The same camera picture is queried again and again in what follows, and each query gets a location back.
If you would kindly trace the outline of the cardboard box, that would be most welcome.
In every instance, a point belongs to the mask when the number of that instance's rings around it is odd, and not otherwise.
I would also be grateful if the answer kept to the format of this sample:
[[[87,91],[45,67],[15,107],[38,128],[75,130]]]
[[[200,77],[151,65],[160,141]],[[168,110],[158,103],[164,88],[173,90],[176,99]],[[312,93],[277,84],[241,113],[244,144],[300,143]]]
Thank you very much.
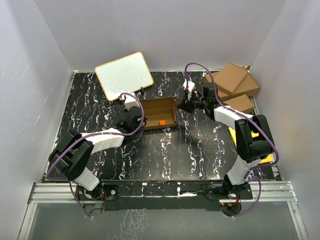
[[[176,110],[179,99],[175,96],[140,100],[144,116],[147,118],[144,130],[156,130],[175,127],[177,124]]]
[[[231,62],[228,62],[214,77],[218,89],[228,95],[232,95],[243,82],[248,71]]]
[[[213,79],[218,73],[219,73],[219,71],[212,73]],[[241,95],[247,95],[248,97],[253,97],[259,92],[259,90],[260,90],[259,85],[256,83],[256,81],[253,79],[253,77],[248,72],[247,75],[245,76],[245,78],[243,79],[243,82],[239,85],[239,87],[235,90],[235,92],[232,95],[228,95],[227,93],[218,89],[218,96],[219,96],[220,100],[222,102],[224,102],[226,100],[229,100],[229,99],[241,96]]]
[[[251,99],[246,94],[234,97],[232,99],[224,101],[223,103],[226,105],[229,105],[231,108],[233,108],[239,112],[243,112],[245,114],[252,113],[255,108],[254,103],[251,101]]]

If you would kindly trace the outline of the aluminium rail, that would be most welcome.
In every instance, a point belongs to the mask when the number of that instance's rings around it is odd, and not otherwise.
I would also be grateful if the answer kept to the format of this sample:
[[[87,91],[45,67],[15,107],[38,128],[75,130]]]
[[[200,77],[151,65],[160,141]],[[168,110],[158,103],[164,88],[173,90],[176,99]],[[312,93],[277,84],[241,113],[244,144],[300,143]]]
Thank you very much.
[[[221,203],[231,203],[237,194],[218,196],[213,189],[219,181],[107,181],[101,186],[97,196],[90,198],[83,187],[75,183],[36,183],[33,185],[29,203],[74,203],[77,197],[83,203],[99,203],[102,194],[107,200],[121,198],[192,198],[208,196]],[[240,194],[241,202],[295,202],[297,197],[290,181],[252,181]]]

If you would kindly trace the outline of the yellow booklet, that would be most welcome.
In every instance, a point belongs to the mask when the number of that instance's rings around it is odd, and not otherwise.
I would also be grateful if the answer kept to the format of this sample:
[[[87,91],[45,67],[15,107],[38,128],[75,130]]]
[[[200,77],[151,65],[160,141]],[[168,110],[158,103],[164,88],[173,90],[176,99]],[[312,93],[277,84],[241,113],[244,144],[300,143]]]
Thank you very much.
[[[259,159],[267,159],[273,152],[268,141],[256,130],[240,127],[233,129],[228,128],[237,153],[245,162],[252,163]]]

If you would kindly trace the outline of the whiteboard with orange frame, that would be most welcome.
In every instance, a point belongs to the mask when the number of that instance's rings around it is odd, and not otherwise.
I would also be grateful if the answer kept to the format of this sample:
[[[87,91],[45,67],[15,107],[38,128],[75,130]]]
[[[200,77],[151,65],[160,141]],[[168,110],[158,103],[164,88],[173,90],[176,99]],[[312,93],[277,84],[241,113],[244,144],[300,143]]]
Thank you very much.
[[[144,55],[136,52],[97,66],[94,72],[108,101],[154,84]]]

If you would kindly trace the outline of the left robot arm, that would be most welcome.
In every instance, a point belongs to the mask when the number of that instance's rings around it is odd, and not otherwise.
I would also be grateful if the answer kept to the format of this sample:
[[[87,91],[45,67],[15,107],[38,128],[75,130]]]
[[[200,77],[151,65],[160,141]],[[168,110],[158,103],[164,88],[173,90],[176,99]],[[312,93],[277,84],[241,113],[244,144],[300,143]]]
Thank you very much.
[[[131,143],[135,135],[141,133],[146,122],[144,110],[133,106],[126,111],[124,118],[110,129],[94,133],[70,130],[49,156],[51,167],[46,178],[75,182],[86,189],[85,192],[91,199],[99,199],[104,188],[98,177],[87,168],[89,158],[96,152]]]

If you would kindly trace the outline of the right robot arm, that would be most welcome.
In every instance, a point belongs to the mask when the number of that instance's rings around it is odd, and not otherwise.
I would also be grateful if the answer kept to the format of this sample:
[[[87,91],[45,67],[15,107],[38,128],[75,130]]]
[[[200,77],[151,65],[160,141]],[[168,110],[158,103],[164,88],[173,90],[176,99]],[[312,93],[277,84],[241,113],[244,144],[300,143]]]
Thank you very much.
[[[267,119],[262,114],[246,114],[223,104],[213,82],[205,83],[202,93],[197,92],[195,83],[188,80],[184,81],[182,89],[184,97],[177,104],[179,109],[188,113],[193,113],[196,109],[204,110],[213,121],[235,130],[235,163],[225,174],[221,186],[208,189],[215,195],[233,199],[246,189],[249,172],[274,152],[274,141]]]

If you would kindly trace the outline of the black base frame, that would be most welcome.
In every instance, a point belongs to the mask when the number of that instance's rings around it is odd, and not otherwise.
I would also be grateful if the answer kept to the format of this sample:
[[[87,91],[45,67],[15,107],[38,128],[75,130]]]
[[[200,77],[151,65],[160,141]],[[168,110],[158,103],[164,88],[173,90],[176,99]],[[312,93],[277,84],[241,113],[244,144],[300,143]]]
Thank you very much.
[[[232,208],[237,213],[241,202],[253,199],[246,184],[239,195],[215,195],[208,189],[222,185],[221,180],[117,180],[104,181],[105,211],[120,210],[207,210]]]

